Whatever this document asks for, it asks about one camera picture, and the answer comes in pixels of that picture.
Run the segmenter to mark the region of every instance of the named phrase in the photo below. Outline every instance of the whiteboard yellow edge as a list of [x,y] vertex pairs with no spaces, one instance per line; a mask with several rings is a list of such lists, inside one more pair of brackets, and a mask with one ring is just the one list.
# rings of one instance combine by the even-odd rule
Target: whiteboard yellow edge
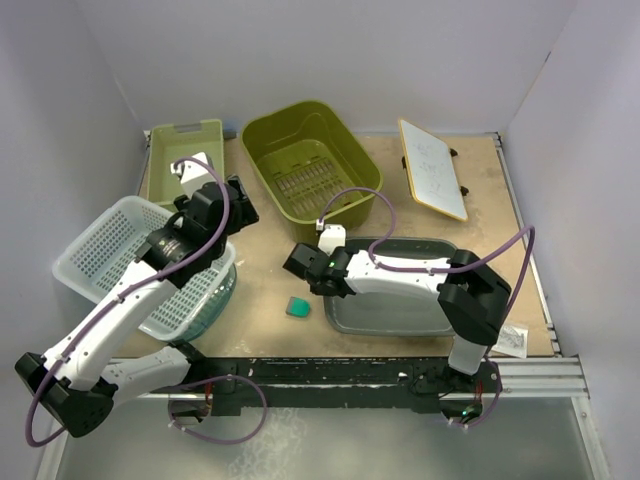
[[409,186],[411,188],[409,188],[409,192],[411,193],[411,197],[415,200],[416,203],[419,203],[420,205],[424,205],[427,208],[430,208],[431,210],[435,210],[436,212],[442,213],[443,215],[446,215],[447,217],[451,217],[454,218],[456,220],[460,220],[461,222],[466,222],[469,220],[469,215],[467,214],[466,217],[462,218],[462,217],[457,217],[455,215],[452,215],[449,212],[446,212],[444,210],[440,210],[437,207],[434,207],[433,205],[429,205],[428,203],[424,203],[421,202],[420,200],[418,200],[416,198],[416,194],[415,194],[415,187],[413,186],[413,175],[411,175],[411,167],[409,166],[409,155],[407,154],[407,146],[404,144],[404,132],[402,131],[402,122],[405,121],[410,125],[413,125],[414,127],[416,127],[419,130],[422,130],[425,133],[428,133],[429,135],[433,135],[433,133],[425,130],[422,127],[417,126],[414,123],[411,123],[409,120],[405,119],[405,118],[398,118],[398,128],[400,129],[400,141],[402,142],[402,151],[404,152],[404,158],[405,158],[405,164],[407,166],[407,178],[409,179]]

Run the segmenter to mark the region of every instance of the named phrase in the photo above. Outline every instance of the olive green plastic bin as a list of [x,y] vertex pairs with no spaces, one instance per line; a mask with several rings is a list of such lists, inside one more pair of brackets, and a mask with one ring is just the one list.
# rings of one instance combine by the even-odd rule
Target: olive green plastic bin
[[179,158],[205,152],[224,178],[222,122],[203,120],[188,125],[160,125],[151,130],[148,200],[172,212],[173,200],[183,195],[178,177],[169,166]]
[[[338,116],[321,102],[296,103],[251,121],[242,144],[296,242],[315,244],[315,221],[327,202],[348,187],[382,188],[382,174]],[[374,195],[350,192],[325,221],[361,225]]]

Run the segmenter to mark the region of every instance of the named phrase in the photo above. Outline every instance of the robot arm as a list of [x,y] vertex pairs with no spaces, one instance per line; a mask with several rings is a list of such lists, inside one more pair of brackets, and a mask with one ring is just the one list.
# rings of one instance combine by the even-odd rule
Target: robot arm
[[[195,158],[207,161],[204,153]],[[258,221],[237,177],[230,177],[228,184],[218,186],[207,170],[197,164],[182,163],[172,171],[180,177],[189,195],[175,200],[178,213],[164,227],[147,236],[118,284],[73,332],[44,355],[27,353],[16,363],[18,374],[33,393],[54,365],[62,362],[40,401],[74,437],[94,430],[113,408],[127,400],[179,384],[185,378],[191,364],[171,346],[119,364],[109,365],[109,361],[129,334],[159,305],[223,255],[228,235]],[[123,292],[129,287],[191,256],[212,238],[223,216],[221,188],[229,195],[229,218],[223,234],[211,248],[184,268],[123,298]],[[65,357],[63,352],[72,339],[114,300],[117,304]]]
[[432,268],[469,265],[478,257],[457,250],[451,258],[416,260],[388,258],[376,260],[419,273],[393,272],[376,266],[368,252],[345,247],[345,231],[327,225],[318,247],[297,244],[284,268],[306,280],[311,293],[323,296],[359,293],[392,293],[427,298],[425,319],[444,316],[456,335],[449,354],[449,366],[465,375],[474,375],[488,349],[495,345],[505,319],[511,287],[487,265],[467,273],[427,273]]

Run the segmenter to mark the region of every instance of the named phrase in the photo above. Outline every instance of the gray floor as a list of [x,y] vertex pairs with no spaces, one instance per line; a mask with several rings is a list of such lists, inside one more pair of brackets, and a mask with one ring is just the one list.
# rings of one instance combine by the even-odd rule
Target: gray floor
[[[197,427],[231,438],[259,411]],[[243,445],[211,445],[167,427],[166,401],[136,400],[70,439],[57,480],[388,480],[593,478],[569,399],[505,399],[468,432],[404,410],[272,409]]]

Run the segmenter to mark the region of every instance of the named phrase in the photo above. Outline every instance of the green eraser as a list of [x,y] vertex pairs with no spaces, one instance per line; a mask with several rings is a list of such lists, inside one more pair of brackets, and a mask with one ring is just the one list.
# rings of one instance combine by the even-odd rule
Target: green eraser
[[293,317],[306,317],[309,315],[309,310],[311,310],[309,302],[298,297],[291,297],[286,312],[287,315]]

